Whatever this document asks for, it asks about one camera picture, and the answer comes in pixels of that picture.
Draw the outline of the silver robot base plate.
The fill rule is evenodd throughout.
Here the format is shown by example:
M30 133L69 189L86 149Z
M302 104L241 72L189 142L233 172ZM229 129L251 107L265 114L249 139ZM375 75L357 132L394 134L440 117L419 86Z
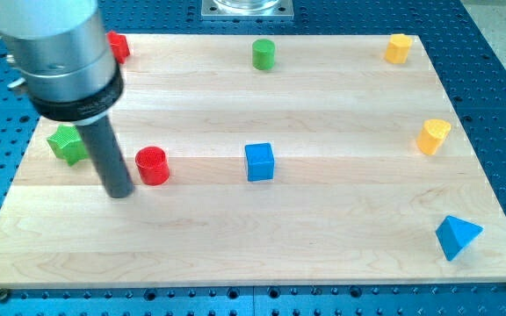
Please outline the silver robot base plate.
M202 0L202 20L292 20L293 0Z

